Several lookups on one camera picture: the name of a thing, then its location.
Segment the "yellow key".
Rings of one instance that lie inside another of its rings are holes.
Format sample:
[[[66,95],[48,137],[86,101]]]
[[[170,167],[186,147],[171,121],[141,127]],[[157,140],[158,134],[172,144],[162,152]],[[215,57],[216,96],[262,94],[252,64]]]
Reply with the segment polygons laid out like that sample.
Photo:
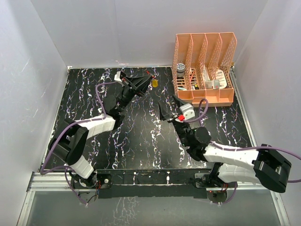
[[[158,86],[158,80],[153,79],[152,80],[152,87],[156,88]]]

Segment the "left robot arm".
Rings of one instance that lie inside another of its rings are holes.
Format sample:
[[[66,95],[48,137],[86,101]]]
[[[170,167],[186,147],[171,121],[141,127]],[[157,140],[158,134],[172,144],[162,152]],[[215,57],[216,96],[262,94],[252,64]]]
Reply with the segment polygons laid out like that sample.
[[[48,145],[48,154],[54,154],[62,160],[64,167],[72,169],[85,187],[94,187],[97,183],[96,170],[83,156],[86,141],[117,129],[124,119],[124,109],[133,98],[142,97],[146,93],[152,80],[152,75],[133,78],[118,72],[114,83],[121,85],[120,90],[116,95],[100,100],[102,114],[80,121],[64,120]]]

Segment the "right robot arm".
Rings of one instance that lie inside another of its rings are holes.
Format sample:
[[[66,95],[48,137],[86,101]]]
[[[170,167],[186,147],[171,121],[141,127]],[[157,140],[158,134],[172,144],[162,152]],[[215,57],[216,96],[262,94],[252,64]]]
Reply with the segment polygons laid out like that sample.
[[[240,148],[216,143],[206,127],[190,127],[190,123],[200,120],[205,113],[195,117],[192,104],[176,96],[173,98],[179,108],[178,113],[168,113],[158,102],[159,119],[174,126],[182,146],[187,148],[192,159],[214,165],[209,174],[197,178],[196,182],[202,186],[216,187],[232,182],[247,182],[260,184],[277,193],[286,191],[292,167],[282,155],[286,150],[267,144]]]

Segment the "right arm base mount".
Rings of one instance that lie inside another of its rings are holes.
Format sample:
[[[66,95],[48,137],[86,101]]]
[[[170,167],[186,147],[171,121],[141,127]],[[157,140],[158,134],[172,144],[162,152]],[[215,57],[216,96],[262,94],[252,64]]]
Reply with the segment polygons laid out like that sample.
[[[226,192],[229,188],[235,188],[238,185],[237,182],[223,182],[217,176],[202,173],[195,173],[189,178],[188,183],[195,188],[216,188],[217,192]]]

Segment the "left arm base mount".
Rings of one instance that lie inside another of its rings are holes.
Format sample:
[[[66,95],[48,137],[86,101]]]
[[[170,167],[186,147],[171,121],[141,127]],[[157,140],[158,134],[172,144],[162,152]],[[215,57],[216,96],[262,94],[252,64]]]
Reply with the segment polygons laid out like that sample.
[[[71,186],[73,189],[90,189],[93,190],[99,199],[112,197],[112,176],[107,173],[93,172],[89,178],[84,179],[78,174],[69,172],[71,176]]]

